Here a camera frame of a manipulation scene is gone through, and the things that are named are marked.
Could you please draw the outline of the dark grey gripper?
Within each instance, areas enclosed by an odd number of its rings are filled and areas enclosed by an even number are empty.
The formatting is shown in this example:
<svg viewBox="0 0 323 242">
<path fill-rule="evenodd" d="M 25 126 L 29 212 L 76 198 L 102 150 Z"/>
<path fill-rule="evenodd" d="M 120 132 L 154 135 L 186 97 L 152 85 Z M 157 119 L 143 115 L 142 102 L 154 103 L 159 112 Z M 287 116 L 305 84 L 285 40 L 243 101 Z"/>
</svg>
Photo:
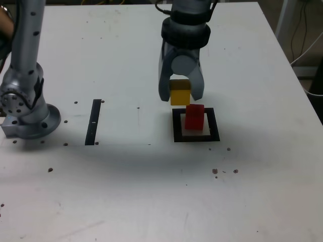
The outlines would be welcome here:
<svg viewBox="0 0 323 242">
<path fill-rule="evenodd" d="M 199 100 L 204 93 L 204 78 L 200 67 L 200 49 L 182 49 L 163 42 L 158 65 L 158 93 L 162 101 L 170 98 L 170 76 L 185 76 L 191 86 L 191 96 Z"/>
</svg>

